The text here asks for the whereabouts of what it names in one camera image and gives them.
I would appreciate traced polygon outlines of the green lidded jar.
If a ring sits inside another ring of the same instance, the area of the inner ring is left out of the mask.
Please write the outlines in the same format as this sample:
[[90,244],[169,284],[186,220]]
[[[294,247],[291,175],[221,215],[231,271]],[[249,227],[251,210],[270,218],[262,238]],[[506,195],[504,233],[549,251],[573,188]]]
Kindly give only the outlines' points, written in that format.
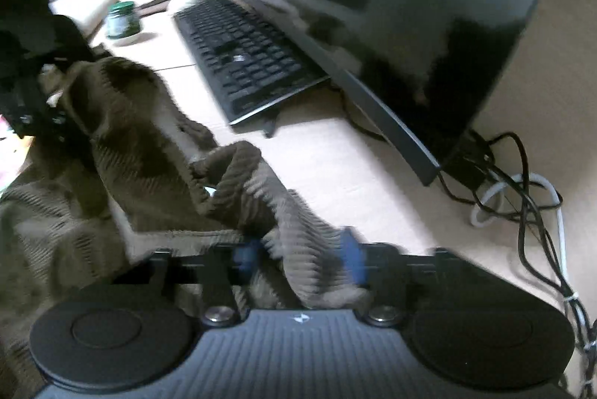
[[140,18],[132,1],[112,4],[108,9],[105,24],[106,35],[111,40],[121,40],[142,31]]

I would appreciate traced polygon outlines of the brown polka dot sweater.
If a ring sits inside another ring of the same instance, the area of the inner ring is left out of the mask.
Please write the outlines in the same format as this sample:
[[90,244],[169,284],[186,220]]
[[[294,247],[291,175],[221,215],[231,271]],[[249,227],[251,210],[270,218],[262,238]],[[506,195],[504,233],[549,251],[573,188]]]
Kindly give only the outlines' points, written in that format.
[[40,314],[152,248],[193,255],[260,242],[270,262],[235,290],[242,311],[367,301],[338,261],[338,229],[284,187],[259,148],[218,144],[150,68],[80,62],[61,90],[74,134],[60,147],[36,138],[1,197],[3,397],[44,385],[28,345]]

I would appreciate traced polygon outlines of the black keyboard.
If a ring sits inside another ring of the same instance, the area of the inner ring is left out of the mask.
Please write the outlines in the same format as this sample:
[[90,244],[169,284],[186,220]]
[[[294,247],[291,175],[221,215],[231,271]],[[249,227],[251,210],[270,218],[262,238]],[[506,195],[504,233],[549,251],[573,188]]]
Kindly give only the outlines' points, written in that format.
[[173,19],[230,126],[329,78],[281,30],[235,0],[200,0]]

